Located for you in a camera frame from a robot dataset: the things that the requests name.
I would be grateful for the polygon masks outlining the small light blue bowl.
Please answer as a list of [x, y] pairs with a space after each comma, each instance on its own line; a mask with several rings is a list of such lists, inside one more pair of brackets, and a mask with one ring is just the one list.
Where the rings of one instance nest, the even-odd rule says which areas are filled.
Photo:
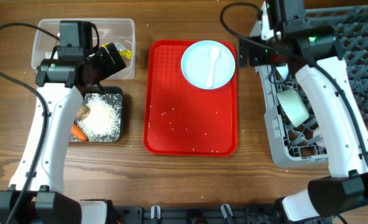
[[281, 81], [287, 80], [287, 78], [289, 77], [289, 68], [287, 63], [285, 65], [276, 67], [276, 70], [281, 77]]

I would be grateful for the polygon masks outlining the white plastic spoon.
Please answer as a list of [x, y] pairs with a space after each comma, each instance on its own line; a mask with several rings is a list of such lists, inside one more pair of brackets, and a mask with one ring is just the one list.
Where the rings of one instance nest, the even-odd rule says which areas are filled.
[[213, 79], [214, 79], [214, 67], [215, 63], [220, 55], [220, 50], [218, 47], [213, 47], [209, 52], [209, 57], [211, 60], [210, 68], [208, 72], [208, 76], [206, 79], [206, 87], [211, 88], [213, 86]]

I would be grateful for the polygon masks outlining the large light blue plate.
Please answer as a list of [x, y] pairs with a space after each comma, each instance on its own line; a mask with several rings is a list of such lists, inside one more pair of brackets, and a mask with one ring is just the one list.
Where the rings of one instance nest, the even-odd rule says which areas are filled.
[[[220, 55], [214, 67], [213, 86], [206, 87], [206, 79], [210, 68], [209, 52], [213, 47], [218, 47]], [[213, 40], [201, 40], [190, 45], [183, 53], [181, 59], [183, 76], [189, 83], [204, 90], [214, 90], [228, 84], [234, 76], [236, 61], [233, 53], [220, 42]]]

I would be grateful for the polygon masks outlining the green bowl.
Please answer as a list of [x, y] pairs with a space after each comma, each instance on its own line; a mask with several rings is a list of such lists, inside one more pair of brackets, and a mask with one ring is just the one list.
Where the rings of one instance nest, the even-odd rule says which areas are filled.
[[298, 127], [309, 118], [305, 104], [294, 89], [277, 93], [277, 98], [294, 127]]

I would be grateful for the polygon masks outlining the orange carrot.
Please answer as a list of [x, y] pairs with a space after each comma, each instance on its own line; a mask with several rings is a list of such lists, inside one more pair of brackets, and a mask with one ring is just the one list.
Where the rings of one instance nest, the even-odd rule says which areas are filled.
[[74, 135], [77, 139], [80, 141], [87, 141], [88, 138], [85, 136], [85, 134], [79, 129], [79, 127], [73, 123], [73, 126], [71, 128], [71, 133]]

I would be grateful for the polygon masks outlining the pink plastic cup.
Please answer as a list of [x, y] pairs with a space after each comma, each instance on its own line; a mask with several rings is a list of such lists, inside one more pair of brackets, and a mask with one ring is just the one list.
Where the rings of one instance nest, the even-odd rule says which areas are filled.
[[319, 147], [322, 148], [326, 148], [326, 144], [323, 140], [323, 135], [322, 135], [322, 131], [319, 127], [317, 127], [314, 131], [313, 131], [313, 138], [316, 139], [315, 144]]

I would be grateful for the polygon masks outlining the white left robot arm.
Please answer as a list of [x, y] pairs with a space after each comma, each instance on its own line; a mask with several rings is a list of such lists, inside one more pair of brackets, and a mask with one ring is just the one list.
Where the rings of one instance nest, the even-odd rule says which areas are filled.
[[0, 190], [1, 223], [123, 223], [110, 200], [77, 202], [64, 195], [63, 169], [71, 129], [88, 92], [126, 64], [113, 44], [101, 46], [88, 21], [61, 21], [49, 58], [35, 71], [37, 99], [24, 154], [7, 190]]

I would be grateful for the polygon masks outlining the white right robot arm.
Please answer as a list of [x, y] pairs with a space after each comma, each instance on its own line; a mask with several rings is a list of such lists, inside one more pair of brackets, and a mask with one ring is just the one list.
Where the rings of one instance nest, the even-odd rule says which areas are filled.
[[302, 1], [266, 1], [260, 37], [245, 37], [251, 65], [287, 65], [305, 92], [328, 155], [329, 176], [284, 197], [283, 219], [328, 218], [368, 205], [368, 131], [352, 94], [332, 26], [312, 26]]

